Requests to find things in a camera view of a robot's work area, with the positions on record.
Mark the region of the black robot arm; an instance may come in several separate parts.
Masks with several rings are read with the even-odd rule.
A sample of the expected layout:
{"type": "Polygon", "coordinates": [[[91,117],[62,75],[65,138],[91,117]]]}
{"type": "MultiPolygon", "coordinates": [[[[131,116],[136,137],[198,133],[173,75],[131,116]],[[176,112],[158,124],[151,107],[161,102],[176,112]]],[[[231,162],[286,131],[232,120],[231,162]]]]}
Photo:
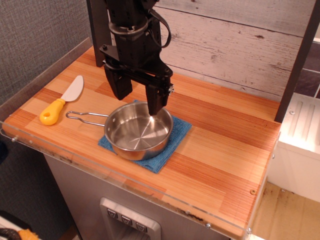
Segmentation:
{"type": "Polygon", "coordinates": [[[161,25],[168,23],[154,9],[154,0],[108,0],[109,30],[115,45],[103,45],[105,74],[118,100],[132,91],[132,82],[145,86],[148,112],[156,115],[167,105],[174,87],[173,71],[161,60],[160,53],[171,42],[162,44],[161,25]]]}

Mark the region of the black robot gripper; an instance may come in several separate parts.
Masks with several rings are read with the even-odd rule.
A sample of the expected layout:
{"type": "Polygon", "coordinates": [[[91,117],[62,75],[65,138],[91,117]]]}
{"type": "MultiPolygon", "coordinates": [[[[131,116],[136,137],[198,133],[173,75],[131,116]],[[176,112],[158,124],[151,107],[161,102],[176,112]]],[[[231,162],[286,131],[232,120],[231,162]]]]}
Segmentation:
{"type": "Polygon", "coordinates": [[[160,53],[166,48],[161,40],[162,20],[142,20],[131,23],[109,23],[115,45],[100,47],[105,57],[104,70],[114,96],[123,100],[132,91],[132,81],[145,86],[148,112],[155,116],[167,105],[168,96],[173,91],[172,70],[161,60],[160,53]]]}

